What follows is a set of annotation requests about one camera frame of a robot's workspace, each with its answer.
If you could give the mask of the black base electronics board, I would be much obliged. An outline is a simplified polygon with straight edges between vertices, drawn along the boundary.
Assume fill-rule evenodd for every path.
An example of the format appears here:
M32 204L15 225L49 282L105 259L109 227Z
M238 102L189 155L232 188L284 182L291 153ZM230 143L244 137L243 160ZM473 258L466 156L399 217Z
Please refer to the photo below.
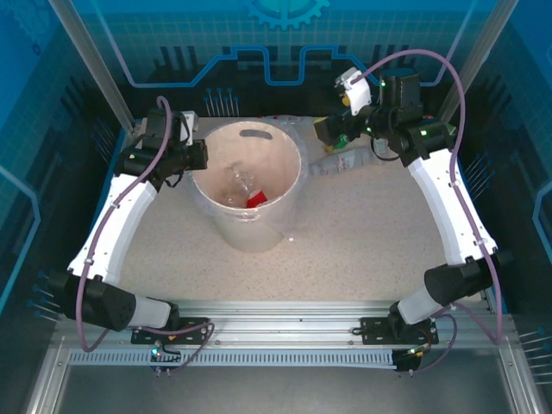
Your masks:
M166 344L157 341L150 352L150 367L157 377L163 373L170 375L170 371L177 363L182 360L182 354L179 351L169 350Z
M419 345L409 349L394 349L392 351L392 363L395 371L399 374L406 373L411 375L417 371L425 354L431 350L429 344Z

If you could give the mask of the aluminium frame post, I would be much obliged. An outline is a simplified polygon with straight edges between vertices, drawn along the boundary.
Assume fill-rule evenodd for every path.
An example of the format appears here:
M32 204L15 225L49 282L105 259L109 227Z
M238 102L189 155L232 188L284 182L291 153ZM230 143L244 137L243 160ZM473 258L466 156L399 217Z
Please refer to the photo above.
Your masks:
M72 1L48 0L48 2L116 116L117 121L127 133L132 132L135 122L129 107L125 103L122 93Z
M439 117L444 121L450 121L455 114L460 105L460 98L464 97L465 92L473 83L518 2L519 0L496 0L477 40L459 71L464 92L458 92L457 88L453 86L438 112Z

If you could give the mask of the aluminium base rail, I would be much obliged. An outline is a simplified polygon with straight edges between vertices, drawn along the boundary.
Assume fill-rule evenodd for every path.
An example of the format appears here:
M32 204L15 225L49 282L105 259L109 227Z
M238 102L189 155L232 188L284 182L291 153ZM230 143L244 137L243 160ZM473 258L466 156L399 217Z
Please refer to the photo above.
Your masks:
M351 329L363 317L386 317L392 301L200 301L177 302L185 317L208 317L215 333L208 347L215 348L362 348ZM492 333L497 314L486 300L461 301ZM456 306L449 310L458 326L453 350L494 348L480 326ZM50 347L78 348L76 323L61 318ZM97 350L131 348L128 331L110 332Z

